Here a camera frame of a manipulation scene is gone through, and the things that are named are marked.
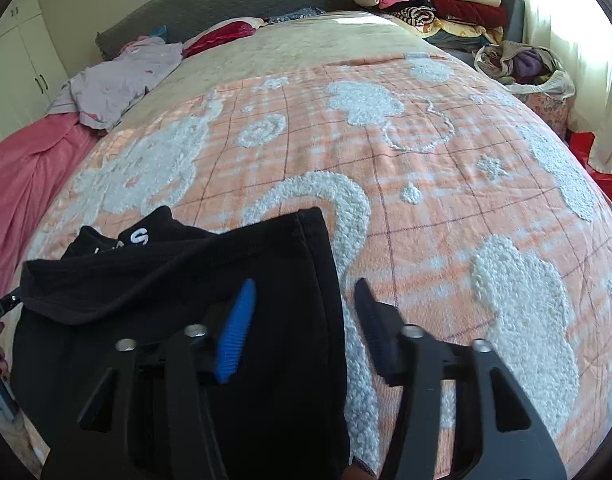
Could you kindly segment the right hand thumb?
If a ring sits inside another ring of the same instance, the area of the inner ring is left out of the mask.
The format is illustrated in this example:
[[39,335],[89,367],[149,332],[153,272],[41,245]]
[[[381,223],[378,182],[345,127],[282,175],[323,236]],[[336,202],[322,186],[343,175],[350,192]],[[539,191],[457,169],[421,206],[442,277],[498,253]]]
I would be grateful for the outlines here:
[[356,460],[348,465],[342,474],[342,480],[375,480],[374,472],[364,463]]

